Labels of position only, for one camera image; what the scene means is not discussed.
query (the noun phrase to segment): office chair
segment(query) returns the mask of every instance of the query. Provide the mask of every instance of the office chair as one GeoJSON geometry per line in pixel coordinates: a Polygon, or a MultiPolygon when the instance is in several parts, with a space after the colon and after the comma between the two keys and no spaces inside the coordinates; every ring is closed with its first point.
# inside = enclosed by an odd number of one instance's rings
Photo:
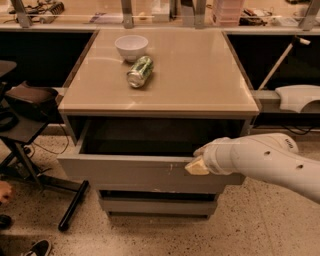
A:
{"type": "MultiPolygon", "coordinates": [[[[0,60],[0,77],[7,74],[16,67],[14,62],[0,60]]],[[[0,175],[8,179],[15,179],[27,183],[36,184],[41,191],[46,188],[60,189],[72,191],[75,196],[70,203],[67,211],[61,219],[58,229],[65,231],[69,227],[71,219],[76,207],[86,192],[89,182],[83,181],[81,184],[58,179],[44,175],[41,170],[28,157],[26,150],[27,145],[30,145],[39,136],[49,124],[47,120],[32,120],[17,113],[14,108],[4,99],[4,95],[8,91],[5,83],[0,84],[0,111],[6,113],[8,117],[1,119],[0,114],[0,139],[10,150],[10,154],[0,163],[0,175]],[[18,161],[23,168],[17,169],[12,167],[13,160],[18,161]]]]}

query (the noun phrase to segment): soda can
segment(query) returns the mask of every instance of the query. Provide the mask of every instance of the soda can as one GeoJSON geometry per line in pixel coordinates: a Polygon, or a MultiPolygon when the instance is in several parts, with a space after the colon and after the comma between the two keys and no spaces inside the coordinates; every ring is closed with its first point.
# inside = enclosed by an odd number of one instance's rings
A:
{"type": "Polygon", "coordinates": [[[139,58],[127,73],[127,81],[133,88],[142,87],[153,70],[153,61],[149,56],[139,58]]]}

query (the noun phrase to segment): table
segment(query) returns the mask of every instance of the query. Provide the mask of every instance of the table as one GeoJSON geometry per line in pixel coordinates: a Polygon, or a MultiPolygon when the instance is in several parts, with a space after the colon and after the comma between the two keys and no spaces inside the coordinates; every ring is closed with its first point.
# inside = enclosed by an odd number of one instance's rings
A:
{"type": "Polygon", "coordinates": [[[59,162],[85,178],[108,213],[210,216],[226,185],[241,175],[191,176],[198,146],[247,133],[259,107],[219,29],[101,29],[59,105],[76,144],[59,162]],[[130,64],[114,41],[149,40],[154,71],[141,89],[126,81],[130,64]]]}

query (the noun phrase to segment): cabinet top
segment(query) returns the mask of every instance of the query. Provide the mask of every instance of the cabinet top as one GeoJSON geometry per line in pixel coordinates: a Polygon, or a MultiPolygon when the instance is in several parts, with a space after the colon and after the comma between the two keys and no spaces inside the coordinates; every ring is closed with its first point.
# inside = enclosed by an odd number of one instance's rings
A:
{"type": "Polygon", "coordinates": [[[216,116],[256,115],[259,109],[219,29],[101,29],[60,103],[63,114],[216,116]],[[154,61],[139,89],[126,78],[132,64],[114,42],[123,35],[149,40],[154,61]]]}

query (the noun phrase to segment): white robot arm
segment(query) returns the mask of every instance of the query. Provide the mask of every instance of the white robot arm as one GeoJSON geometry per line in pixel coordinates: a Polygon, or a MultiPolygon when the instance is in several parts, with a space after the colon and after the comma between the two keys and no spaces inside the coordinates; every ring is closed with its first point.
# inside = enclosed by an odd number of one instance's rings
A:
{"type": "Polygon", "coordinates": [[[320,203],[320,161],[297,155],[298,147],[281,133],[220,138],[195,151],[191,174],[241,173],[288,188],[320,203]]]}

